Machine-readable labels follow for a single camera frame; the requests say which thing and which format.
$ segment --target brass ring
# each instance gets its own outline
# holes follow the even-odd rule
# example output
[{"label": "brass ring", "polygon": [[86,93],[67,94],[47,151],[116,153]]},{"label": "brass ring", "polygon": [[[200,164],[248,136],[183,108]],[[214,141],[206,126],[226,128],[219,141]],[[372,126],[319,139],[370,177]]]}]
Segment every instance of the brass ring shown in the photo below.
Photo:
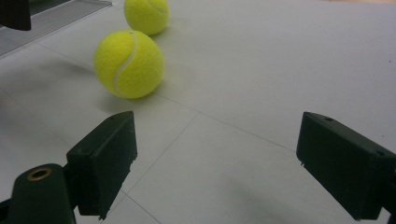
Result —
[{"label": "brass ring", "polygon": [[47,176],[49,176],[52,173],[52,170],[50,168],[47,167],[43,167],[43,168],[38,168],[33,170],[28,176],[27,179],[29,181],[38,181],[41,179],[46,178]]}]

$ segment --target ball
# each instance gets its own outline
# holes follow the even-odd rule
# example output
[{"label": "ball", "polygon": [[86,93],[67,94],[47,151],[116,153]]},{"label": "ball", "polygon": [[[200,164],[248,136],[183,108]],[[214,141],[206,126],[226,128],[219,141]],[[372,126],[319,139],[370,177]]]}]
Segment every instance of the ball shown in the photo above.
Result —
[{"label": "ball", "polygon": [[102,85],[121,98],[145,96],[160,84],[163,56],[154,41],[133,30],[107,35],[93,55],[95,74]]},{"label": "ball", "polygon": [[161,32],[169,19],[166,0],[125,0],[124,15],[132,29],[146,35]]}]

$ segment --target white surface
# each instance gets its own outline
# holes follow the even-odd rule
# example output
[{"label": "white surface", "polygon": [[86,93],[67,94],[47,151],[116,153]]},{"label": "white surface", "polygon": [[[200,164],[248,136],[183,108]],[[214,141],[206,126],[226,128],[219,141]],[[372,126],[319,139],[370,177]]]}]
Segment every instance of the white surface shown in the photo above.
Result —
[{"label": "white surface", "polygon": [[121,0],[0,60],[0,200],[133,110],[139,156],[104,223],[355,223],[294,151],[312,111],[396,152],[396,5],[168,3],[153,37],[163,82],[143,99],[111,96],[93,73],[97,43],[128,28]]}]

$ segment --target tennis ball seam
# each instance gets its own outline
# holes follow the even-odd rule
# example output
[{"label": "tennis ball seam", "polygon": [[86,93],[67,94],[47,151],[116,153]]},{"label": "tennis ball seam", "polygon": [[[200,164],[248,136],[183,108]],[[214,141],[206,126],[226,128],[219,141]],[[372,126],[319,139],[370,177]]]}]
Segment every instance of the tennis ball seam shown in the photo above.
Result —
[{"label": "tennis ball seam", "polygon": [[146,0],[147,2],[148,2],[148,4],[152,7],[152,8],[154,8],[155,10],[157,10],[158,12],[161,12],[162,14],[166,14],[168,11],[167,10],[164,10],[164,9],[162,9],[162,8],[158,8],[158,7],[156,7],[156,6],[154,6],[154,4],[152,4],[149,0]]},{"label": "tennis ball seam", "polygon": [[117,68],[117,71],[115,72],[114,76],[113,76],[113,89],[114,91],[118,94],[121,95],[120,91],[119,91],[119,87],[117,85],[117,80],[119,79],[119,74],[122,71],[122,69],[128,65],[128,63],[132,60],[132,58],[134,57],[134,54],[136,52],[136,46],[137,46],[137,38],[134,35],[134,32],[129,32],[129,34],[131,35],[133,41],[134,41],[134,45],[132,46],[132,51],[131,54],[128,56],[128,58]]}]

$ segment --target tennis ball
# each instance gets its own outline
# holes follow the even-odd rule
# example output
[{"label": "tennis ball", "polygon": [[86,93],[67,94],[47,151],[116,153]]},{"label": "tennis ball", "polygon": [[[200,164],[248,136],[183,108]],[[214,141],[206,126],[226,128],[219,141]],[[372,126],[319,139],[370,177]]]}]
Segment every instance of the tennis ball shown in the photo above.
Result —
[{"label": "tennis ball", "polygon": [[145,96],[160,84],[163,56],[154,41],[133,30],[107,35],[93,55],[95,74],[116,96],[134,99]]},{"label": "tennis ball", "polygon": [[132,29],[146,35],[156,35],[168,23],[166,0],[125,0],[125,19]]}]

